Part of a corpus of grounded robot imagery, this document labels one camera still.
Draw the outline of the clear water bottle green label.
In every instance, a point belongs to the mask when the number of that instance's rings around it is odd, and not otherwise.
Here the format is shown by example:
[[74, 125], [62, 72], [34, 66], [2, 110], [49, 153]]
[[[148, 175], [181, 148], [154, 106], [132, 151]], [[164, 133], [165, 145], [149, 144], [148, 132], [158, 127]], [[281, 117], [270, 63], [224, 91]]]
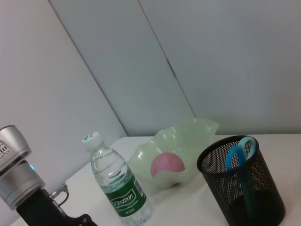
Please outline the clear water bottle green label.
[[125, 226], [142, 226], [151, 217], [150, 202], [124, 158], [98, 132], [82, 144], [90, 153], [93, 175]]

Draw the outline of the black mesh pen holder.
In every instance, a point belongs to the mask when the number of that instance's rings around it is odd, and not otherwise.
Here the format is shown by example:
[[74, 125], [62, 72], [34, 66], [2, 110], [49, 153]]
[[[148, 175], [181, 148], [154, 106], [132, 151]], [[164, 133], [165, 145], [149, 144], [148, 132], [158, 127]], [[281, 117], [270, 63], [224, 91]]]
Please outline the black mesh pen holder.
[[[232, 170], [226, 169], [225, 161], [229, 150], [237, 146], [246, 135], [221, 139], [207, 147], [197, 160], [215, 200], [229, 226], [278, 226], [285, 216], [285, 206], [278, 192], [269, 168], [256, 142], [255, 154], [243, 167], [238, 166], [237, 156], [232, 158]], [[255, 190], [256, 215], [249, 218], [239, 174], [247, 170], [252, 177]]]

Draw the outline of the pale green wavy fruit plate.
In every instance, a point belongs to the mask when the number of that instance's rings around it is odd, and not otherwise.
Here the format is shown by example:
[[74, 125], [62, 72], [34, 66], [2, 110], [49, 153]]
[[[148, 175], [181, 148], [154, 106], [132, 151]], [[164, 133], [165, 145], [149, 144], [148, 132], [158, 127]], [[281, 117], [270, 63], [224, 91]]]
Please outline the pale green wavy fruit plate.
[[[160, 130], [140, 145], [127, 161], [137, 178], [160, 188], [190, 182], [198, 173], [197, 159], [215, 140], [219, 124], [209, 119], [188, 119], [177, 126]], [[178, 155], [185, 165], [182, 172], [161, 171], [151, 175], [151, 163], [161, 153]]]

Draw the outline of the blue scissors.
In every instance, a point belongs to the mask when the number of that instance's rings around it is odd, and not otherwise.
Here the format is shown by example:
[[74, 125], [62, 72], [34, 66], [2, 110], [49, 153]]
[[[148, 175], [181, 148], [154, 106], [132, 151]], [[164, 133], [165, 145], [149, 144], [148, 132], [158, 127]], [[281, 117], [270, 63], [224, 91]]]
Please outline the blue scissors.
[[[237, 156], [238, 166], [243, 167], [247, 160], [249, 160], [255, 154], [255, 151], [255, 140], [252, 137], [242, 138], [237, 146], [233, 146], [229, 150], [225, 161], [226, 169], [228, 171], [232, 170], [231, 162], [234, 155]], [[241, 170], [241, 173], [239, 174], [239, 180], [242, 186], [248, 217], [254, 218], [256, 215], [256, 201], [252, 177], [248, 174], [247, 170]]]

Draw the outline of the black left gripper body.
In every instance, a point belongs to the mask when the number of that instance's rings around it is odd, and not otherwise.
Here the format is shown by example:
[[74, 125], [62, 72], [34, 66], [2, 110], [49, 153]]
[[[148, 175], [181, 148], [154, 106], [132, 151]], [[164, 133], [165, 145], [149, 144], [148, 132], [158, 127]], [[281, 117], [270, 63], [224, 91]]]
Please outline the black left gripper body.
[[28, 226], [98, 226], [88, 214], [68, 216], [45, 189], [33, 192], [16, 211]]

